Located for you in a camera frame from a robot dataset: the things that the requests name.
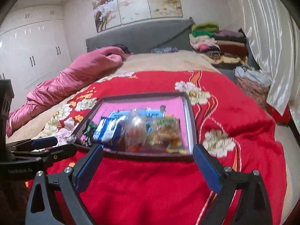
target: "wardrobe door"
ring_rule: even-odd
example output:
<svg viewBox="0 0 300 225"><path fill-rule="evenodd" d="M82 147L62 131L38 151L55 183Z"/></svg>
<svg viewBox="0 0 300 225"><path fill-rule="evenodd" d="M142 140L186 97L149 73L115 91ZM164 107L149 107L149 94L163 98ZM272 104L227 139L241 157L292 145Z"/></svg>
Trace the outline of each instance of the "wardrobe door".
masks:
<svg viewBox="0 0 300 225"><path fill-rule="evenodd" d="M69 67L72 63L67 39L65 35L64 21L62 19L51 21L54 28L55 43L58 48L58 65L59 71Z"/></svg>
<svg viewBox="0 0 300 225"><path fill-rule="evenodd" d="M57 60L58 50L55 48L54 32L51 21L44 21L28 25L31 27L32 34L32 50L31 56L34 61L34 73L36 74L34 89L45 80L49 80L54 76L53 61Z"/></svg>
<svg viewBox="0 0 300 225"><path fill-rule="evenodd" d="M28 87L35 77L34 64L30 55L32 50L29 28L22 26L1 35L3 53L1 62L5 78L10 79L15 98L15 109L26 103Z"/></svg>

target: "screw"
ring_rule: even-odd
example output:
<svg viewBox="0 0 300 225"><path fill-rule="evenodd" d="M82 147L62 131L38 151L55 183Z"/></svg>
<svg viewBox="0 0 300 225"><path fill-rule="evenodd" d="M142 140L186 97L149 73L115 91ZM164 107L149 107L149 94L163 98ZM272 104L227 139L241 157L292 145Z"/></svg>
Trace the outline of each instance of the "screw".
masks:
<svg viewBox="0 0 300 225"><path fill-rule="evenodd" d="M37 176L38 176L38 177L40 177L40 176L43 175L43 174L44 174L43 171L38 171L38 172L37 172Z"/></svg>
<svg viewBox="0 0 300 225"><path fill-rule="evenodd" d="M225 172L230 173L232 171L232 168L230 166L225 166L224 170L225 170Z"/></svg>
<svg viewBox="0 0 300 225"><path fill-rule="evenodd" d="M253 170L253 174L254 174L255 176L258 176L258 175L260 174L260 172L259 172L258 170Z"/></svg>
<svg viewBox="0 0 300 225"><path fill-rule="evenodd" d="M73 168L71 168L71 167L69 166L69 167L66 167L66 168L64 169L64 172L65 172L65 173L70 173L72 170L73 170Z"/></svg>

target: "pink jacket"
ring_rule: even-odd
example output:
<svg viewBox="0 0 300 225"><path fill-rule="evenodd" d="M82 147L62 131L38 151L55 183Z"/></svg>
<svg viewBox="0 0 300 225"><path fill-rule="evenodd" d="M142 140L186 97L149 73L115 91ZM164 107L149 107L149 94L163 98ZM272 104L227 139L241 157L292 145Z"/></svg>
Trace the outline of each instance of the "pink jacket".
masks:
<svg viewBox="0 0 300 225"><path fill-rule="evenodd" d="M120 48L113 46L79 56L55 79L45 81L28 93L26 104L9 115L6 124L7 136L12 136L13 132L40 113L100 79L105 71L121 66L124 56Z"/></svg>

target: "floral pattern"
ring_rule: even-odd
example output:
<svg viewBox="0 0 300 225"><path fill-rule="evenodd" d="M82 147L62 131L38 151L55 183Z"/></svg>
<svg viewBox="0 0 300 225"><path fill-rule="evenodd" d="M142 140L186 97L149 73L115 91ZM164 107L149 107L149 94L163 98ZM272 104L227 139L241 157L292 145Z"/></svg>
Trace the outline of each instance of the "floral pattern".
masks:
<svg viewBox="0 0 300 225"><path fill-rule="evenodd" d="M124 78L124 77L136 78L135 75L134 75L134 72L128 72L128 73L121 73L121 74L117 74L117 75L106 76L104 78L101 78L97 82L101 83L101 82L104 82L104 81L112 80L113 78Z"/></svg>
<svg viewBox="0 0 300 225"><path fill-rule="evenodd" d="M76 106L76 102L75 101L71 101L70 102L70 106L75 107Z"/></svg>
<svg viewBox="0 0 300 225"><path fill-rule="evenodd" d="M196 87L191 82L176 82L175 83L175 90L180 92L185 92L189 96L190 102L192 106L196 104L207 104L208 100L210 98L210 93L207 91L202 91L201 87Z"/></svg>
<svg viewBox="0 0 300 225"><path fill-rule="evenodd" d="M75 124L73 118L68 118L64 121L64 128L61 128L57 134L54 136L57 138L57 146L62 146L67 144L67 139L71 136L74 129L78 126L79 123Z"/></svg>
<svg viewBox="0 0 300 225"><path fill-rule="evenodd" d="M70 104L63 105L60 109L58 109L52 116L49 121L50 126L60 127L61 124L59 121L64 120L70 115L73 109L70 107Z"/></svg>
<svg viewBox="0 0 300 225"><path fill-rule="evenodd" d="M97 32L107 29L108 23L118 14L117 0L97 0L93 2L94 18Z"/></svg>
<svg viewBox="0 0 300 225"><path fill-rule="evenodd" d="M36 136L34 139L43 139L48 138L54 134L57 134L58 128L57 126L50 125L49 123L46 124L43 131L41 131L38 136Z"/></svg>
<svg viewBox="0 0 300 225"><path fill-rule="evenodd" d="M75 120L76 120L77 122L81 122L82 119L83 119L83 116L81 116L81 115L75 116Z"/></svg>
<svg viewBox="0 0 300 225"><path fill-rule="evenodd" d="M92 109L97 102L97 98L91 98L91 99L83 99L82 101L79 101L77 103L77 106L75 108L76 112L80 112L87 109Z"/></svg>
<svg viewBox="0 0 300 225"><path fill-rule="evenodd" d="M202 145L214 157L223 158L227 156L228 151L233 151L236 146L233 138L229 138L226 133L221 130L212 129L205 133L205 139Z"/></svg>

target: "wall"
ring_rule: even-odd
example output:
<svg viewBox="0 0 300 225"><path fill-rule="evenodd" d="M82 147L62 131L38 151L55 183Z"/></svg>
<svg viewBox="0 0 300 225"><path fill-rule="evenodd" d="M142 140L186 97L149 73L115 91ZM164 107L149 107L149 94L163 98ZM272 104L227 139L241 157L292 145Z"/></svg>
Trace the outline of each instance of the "wall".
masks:
<svg viewBox="0 0 300 225"><path fill-rule="evenodd" d="M232 30L236 31L245 27L242 0L228 0L232 17Z"/></svg>
<svg viewBox="0 0 300 225"><path fill-rule="evenodd" d="M85 40L98 34L93 1L69 0L64 4L64 26L72 60L86 53ZM222 29L232 27L228 0L181 0L181 6L184 19L192 17L196 23L216 21Z"/></svg>

